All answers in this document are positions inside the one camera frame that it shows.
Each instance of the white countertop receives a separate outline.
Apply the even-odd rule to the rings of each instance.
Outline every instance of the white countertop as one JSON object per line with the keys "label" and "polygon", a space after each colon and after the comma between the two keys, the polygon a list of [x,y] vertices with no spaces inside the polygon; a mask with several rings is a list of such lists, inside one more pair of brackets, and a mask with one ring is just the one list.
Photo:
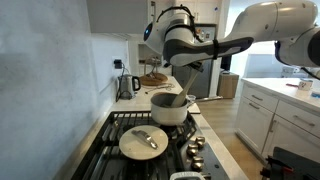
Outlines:
{"label": "white countertop", "polygon": [[[311,80],[313,80],[312,88],[320,88],[320,81],[316,79]],[[261,89],[280,100],[295,103],[305,110],[320,114],[320,98],[311,96],[312,89],[310,91],[303,91],[299,90],[297,87],[286,85],[299,85],[299,78],[244,78],[242,81],[251,87]]]}
{"label": "white countertop", "polygon": [[[157,89],[154,91],[145,94],[146,91],[151,90],[149,88],[153,87],[142,87],[141,90],[138,91],[135,98],[131,100],[119,100],[115,103],[110,110],[104,113],[104,117],[102,119],[106,119],[108,114],[111,111],[150,111],[151,110],[151,103],[150,99],[155,93],[159,92],[169,92],[169,93],[180,93],[182,88],[179,86],[178,82],[173,77],[169,77],[168,83],[172,83],[175,87],[172,88],[170,91],[166,89]],[[244,174],[242,169],[239,167],[237,162],[231,156],[227,148],[221,142],[219,137],[216,133],[212,130],[208,122],[204,119],[204,117],[200,114],[200,110],[197,104],[193,104],[189,107],[189,112],[192,114],[193,118],[195,119],[198,127],[200,127],[202,134],[206,138],[206,142],[210,145],[211,149],[215,153],[216,157],[220,161],[221,165],[223,166],[226,174],[230,179],[248,179],[247,176]],[[94,140],[96,134],[100,130],[103,121],[97,122],[93,128],[89,131],[87,137],[82,141],[79,145],[79,150],[74,152],[74,154],[69,158],[69,163],[66,164],[64,167],[66,170],[62,171],[63,175],[57,175],[57,179],[70,179],[80,164],[82,158],[84,157],[86,151],[88,150],[89,146],[91,145],[92,141]]]}

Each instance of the refrigerator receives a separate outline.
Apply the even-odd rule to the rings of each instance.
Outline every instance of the refrigerator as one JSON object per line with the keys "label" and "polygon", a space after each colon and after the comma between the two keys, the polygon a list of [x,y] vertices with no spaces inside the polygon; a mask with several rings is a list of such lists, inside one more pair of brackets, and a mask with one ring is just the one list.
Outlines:
{"label": "refrigerator", "polygon": [[[196,32],[203,41],[211,41],[217,37],[216,24],[195,24]],[[189,89],[188,94],[195,95],[197,99],[208,98],[210,94],[213,60],[208,59],[203,63],[203,72],[199,73]],[[190,78],[191,68],[172,67],[172,75],[177,79],[181,87],[185,87]]]}

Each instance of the electric kettle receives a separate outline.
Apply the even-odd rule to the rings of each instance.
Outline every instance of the electric kettle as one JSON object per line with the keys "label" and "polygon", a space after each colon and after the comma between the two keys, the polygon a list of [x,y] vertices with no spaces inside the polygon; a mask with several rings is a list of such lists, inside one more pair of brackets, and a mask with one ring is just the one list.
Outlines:
{"label": "electric kettle", "polygon": [[135,97],[135,91],[140,90],[141,83],[139,77],[125,74],[118,77],[119,80],[119,98],[132,99]]}

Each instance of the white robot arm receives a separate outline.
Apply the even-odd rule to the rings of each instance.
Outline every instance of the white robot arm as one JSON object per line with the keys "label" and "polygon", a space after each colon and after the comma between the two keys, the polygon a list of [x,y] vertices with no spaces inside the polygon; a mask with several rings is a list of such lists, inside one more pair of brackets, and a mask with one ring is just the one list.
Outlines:
{"label": "white robot arm", "polygon": [[245,51],[254,42],[275,40],[275,55],[280,62],[320,67],[320,28],[315,25],[318,10],[311,1],[283,0],[249,6],[227,37],[198,44],[193,16],[186,7],[172,7],[162,14],[176,9],[185,12],[159,22],[160,15],[144,33],[146,44],[173,66],[229,56]]}

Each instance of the wooden floor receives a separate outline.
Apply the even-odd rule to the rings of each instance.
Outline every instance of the wooden floor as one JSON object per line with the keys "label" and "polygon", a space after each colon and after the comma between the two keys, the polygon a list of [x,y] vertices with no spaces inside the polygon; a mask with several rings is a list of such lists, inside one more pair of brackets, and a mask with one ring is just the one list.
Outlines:
{"label": "wooden floor", "polygon": [[240,102],[242,84],[238,85],[234,99],[197,102],[201,114],[219,136],[241,169],[251,180],[261,179],[261,162],[248,150],[234,133],[234,124]]}

